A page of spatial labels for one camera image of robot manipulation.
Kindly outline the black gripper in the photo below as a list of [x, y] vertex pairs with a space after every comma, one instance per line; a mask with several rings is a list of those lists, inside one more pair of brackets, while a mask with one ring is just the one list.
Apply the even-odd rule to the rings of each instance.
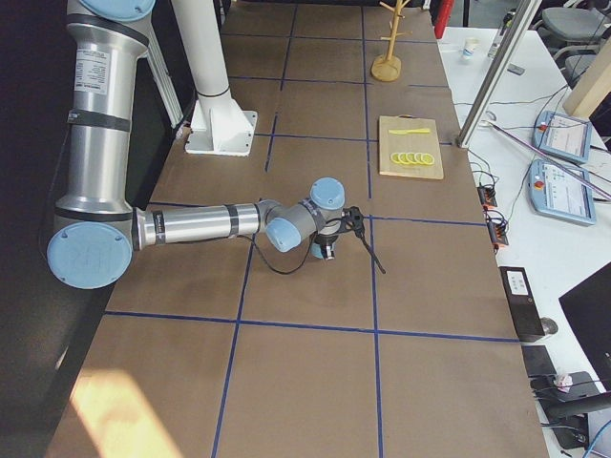
[[322, 246], [323, 254], [325, 255], [325, 260], [333, 260], [335, 258], [335, 244], [337, 237], [336, 236], [317, 236], [316, 243], [319, 243]]

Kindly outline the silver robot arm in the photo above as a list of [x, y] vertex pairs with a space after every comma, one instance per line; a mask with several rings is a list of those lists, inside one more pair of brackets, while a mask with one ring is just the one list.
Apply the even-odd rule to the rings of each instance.
[[69, 183], [55, 204], [47, 248], [53, 274], [69, 286], [95, 289], [117, 281], [136, 250], [168, 243], [233, 239], [264, 233], [287, 252], [303, 241], [333, 254], [345, 230], [345, 190], [323, 177], [309, 195], [284, 207], [247, 204], [142, 211], [125, 197], [137, 62], [151, 63], [169, 115], [178, 102], [153, 28], [150, 1], [72, 1], [67, 28], [77, 50], [74, 105], [68, 116]]

